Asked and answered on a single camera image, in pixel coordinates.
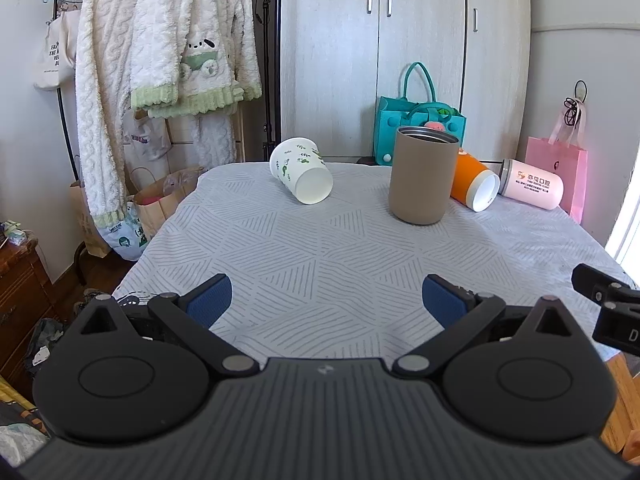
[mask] brown tumbler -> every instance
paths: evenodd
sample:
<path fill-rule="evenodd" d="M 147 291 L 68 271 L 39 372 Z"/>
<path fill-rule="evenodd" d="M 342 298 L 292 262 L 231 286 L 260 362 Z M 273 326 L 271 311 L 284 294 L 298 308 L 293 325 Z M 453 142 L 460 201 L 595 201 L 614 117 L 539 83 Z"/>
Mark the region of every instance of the brown tumbler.
<path fill-rule="evenodd" d="M 439 222 L 447 210 L 460 141 L 445 132 L 404 126 L 396 133 L 389 208 L 411 224 Z"/>

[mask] teal felt bag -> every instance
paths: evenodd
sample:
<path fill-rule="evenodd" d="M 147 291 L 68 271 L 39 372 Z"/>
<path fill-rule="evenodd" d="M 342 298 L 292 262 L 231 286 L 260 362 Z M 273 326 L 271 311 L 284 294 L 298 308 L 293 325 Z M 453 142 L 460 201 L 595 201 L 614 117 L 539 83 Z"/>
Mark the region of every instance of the teal felt bag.
<path fill-rule="evenodd" d="M 427 76 L 432 102 L 412 103 L 406 98 L 406 88 L 409 76 L 416 66 L 419 66 Z M 373 132 L 373 153 L 376 163 L 380 166 L 391 166 L 396 143 L 396 131 L 400 126 L 423 126 L 424 123 L 435 121 L 445 127 L 447 133 L 460 139 L 460 146 L 465 137 L 466 118 L 459 111 L 445 103 L 436 100 L 433 81 L 425 66 L 416 61 L 406 71 L 404 76 L 404 92 L 401 98 L 381 97 L 376 113 L 376 124 Z"/>

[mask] white wardrobe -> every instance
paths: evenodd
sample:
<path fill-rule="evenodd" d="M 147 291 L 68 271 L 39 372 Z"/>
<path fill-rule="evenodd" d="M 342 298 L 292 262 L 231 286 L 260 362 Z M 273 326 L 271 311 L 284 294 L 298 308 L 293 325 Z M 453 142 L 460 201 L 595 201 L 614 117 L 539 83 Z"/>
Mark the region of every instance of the white wardrobe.
<path fill-rule="evenodd" d="M 438 101 L 467 117 L 464 147 L 515 156 L 529 69 L 530 0 L 282 0 L 282 138 L 331 160 L 372 155 L 380 96 L 422 61 Z M 417 72 L 408 98 L 428 100 Z"/>

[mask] orange cup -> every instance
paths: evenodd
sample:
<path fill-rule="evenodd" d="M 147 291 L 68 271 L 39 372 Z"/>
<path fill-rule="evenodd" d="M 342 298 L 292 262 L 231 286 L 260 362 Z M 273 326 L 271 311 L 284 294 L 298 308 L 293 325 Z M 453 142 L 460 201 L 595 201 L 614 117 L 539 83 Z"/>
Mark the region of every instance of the orange cup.
<path fill-rule="evenodd" d="M 462 150 L 458 151 L 456 174 L 451 196 L 469 209 L 479 212 L 487 209 L 500 189 L 500 178 L 482 162 Z"/>

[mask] wooden cabinet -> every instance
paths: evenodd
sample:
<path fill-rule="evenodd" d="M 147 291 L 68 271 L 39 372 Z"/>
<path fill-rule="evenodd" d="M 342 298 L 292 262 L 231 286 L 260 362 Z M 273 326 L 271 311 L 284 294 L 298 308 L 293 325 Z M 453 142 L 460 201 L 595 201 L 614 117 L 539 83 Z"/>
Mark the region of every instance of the wooden cabinet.
<path fill-rule="evenodd" d="M 22 360 L 31 335 L 41 318 L 58 317 L 37 243 L 30 237 L 21 247 L 6 244 L 0 250 L 0 376 L 27 399 L 31 380 Z"/>
<path fill-rule="evenodd" d="M 438 101 L 462 104 L 464 148 L 515 156 L 529 38 L 530 0 L 282 0 L 282 138 L 308 137 L 332 158 L 371 155 L 377 98 L 400 95 L 420 60 Z M 408 98 L 422 102 L 418 74 Z"/>

